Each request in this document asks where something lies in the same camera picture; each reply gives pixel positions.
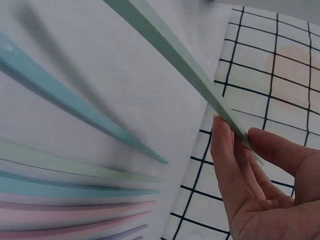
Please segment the hand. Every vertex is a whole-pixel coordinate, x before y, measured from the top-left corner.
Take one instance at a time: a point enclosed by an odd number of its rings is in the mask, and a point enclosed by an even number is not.
[[[211,155],[234,240],[320,240],[320,151],[251,128],[251,148],[295,177],[295,199],[260,168],[229,125],[214,118]]]

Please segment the light blue stick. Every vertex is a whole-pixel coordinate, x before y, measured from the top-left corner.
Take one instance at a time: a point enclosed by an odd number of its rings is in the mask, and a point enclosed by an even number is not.
[[[50,198],[117,198],[159,194],[159,190],[80,186],[0,171],[0,193]]]
[[[140,33],[201,94],[249,149],[248,135],[192,54],[146,0],[103,0]]]
[[[140,140],[111,121],[93,105],[66,88],[2,32],[0,32],[0,66],[4,66],[14,74],[17,74],[23,81],[35,87],[48,99],[67,109],[78,118],[85,120],[99,130],[161,163],[169,163],[162,156],[146,147]]]

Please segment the pastel stick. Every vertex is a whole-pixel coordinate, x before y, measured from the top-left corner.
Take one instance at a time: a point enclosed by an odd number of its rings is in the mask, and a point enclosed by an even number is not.
[[[4,138],[0,138],[0,159],[31,167],[84,176],[132,181],[163,182],[159,177],[128,173],[107,167],[77,162],[75,160],[49,154]]]
[[[0,32],[0,66],[4,66],[18,75],[24,83],[31,85],[48,100],[68,110],[79,119],[161,163],[169,163],[139,139],[114,123],[96,107],[66,88],[2,32]]]
[[[41,206],[0,201],[0,231],[74,227],[145,212],[155,201],[98,206]]]
[[[103,0],[175,67],[247,143],[247,133],[215,85],[170,27],[145,0]]]
[[[157,189],[160,186],[159,182],[154,181],[141,182],[130,179],[80,175],[28,166],[3,159],[0,159],[0,171],[34,179],[84,186],[124,189],[137,189],[141,188],[142,186],[144,189]]]
[[[103,238],[108,230],[146,217],[150,211],[93,224],[37,231],[0,231],[1,240],[91,240]]]
[[[64,184],[0,171],[0,192],[56,198],[116,198],[159,194],[158,190],[123,189]]]
[[[142,225],[139,227],[136,227],[134,229],[128,230],[128,231],[124,231],[112,236],[107,236],[105,238],[101,238],[100,240],[122,240],[126,237],[129,237],[130,235],[136,234],[144,229],[146,229],[148,227],[148,225]]]

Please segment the white surface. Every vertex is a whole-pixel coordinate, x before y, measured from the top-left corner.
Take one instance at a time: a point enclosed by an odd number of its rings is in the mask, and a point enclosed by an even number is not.
[[[320,25],[320,1],[316,0],[215,0],[215,2],[268,10],[292,16],[290,19],[295,17]]]
[[[186,171],[205,101],[104,2],[32,0],[22,7],[17,2],[0,2],[0,31],[171,164],[158,163],[114,140],[2,71],[0,136],[80,162],[164,177],[167,182],[144,235],[146,240],[159,239]],[[230,8],[202,0],[149,2],[213,79]]]

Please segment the blurry stick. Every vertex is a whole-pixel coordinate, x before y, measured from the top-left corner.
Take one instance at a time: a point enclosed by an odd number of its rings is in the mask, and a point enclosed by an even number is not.
[[[145,0],[103,0],[155,49],[162,54],[226,121],[244,145],[251,150],[248,135],[231,108],[216,91],[215,85],[203,71],[178,37]]]

